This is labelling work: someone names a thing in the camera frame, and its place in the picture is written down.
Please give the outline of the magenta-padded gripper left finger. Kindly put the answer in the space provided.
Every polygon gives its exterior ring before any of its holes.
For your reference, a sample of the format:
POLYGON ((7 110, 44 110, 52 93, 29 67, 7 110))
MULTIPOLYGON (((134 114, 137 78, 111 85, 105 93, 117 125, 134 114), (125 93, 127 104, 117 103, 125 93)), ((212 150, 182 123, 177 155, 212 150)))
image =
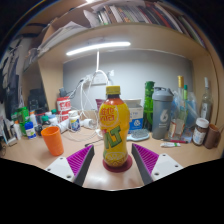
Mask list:
POLYGON ((94 156, 94 146, 87 146, 69 157, 58 157, 46 171, 82 186, 94 156))

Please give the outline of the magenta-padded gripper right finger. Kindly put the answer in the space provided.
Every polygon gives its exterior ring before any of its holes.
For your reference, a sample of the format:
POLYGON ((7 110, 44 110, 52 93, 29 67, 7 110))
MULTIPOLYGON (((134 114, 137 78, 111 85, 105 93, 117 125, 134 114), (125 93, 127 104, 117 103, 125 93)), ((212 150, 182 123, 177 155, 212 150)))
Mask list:
POLYGON ((138 144, 132 144, 131 152, 145 185, 182 169, 182 166, 166 153, 158 155, 138 144))

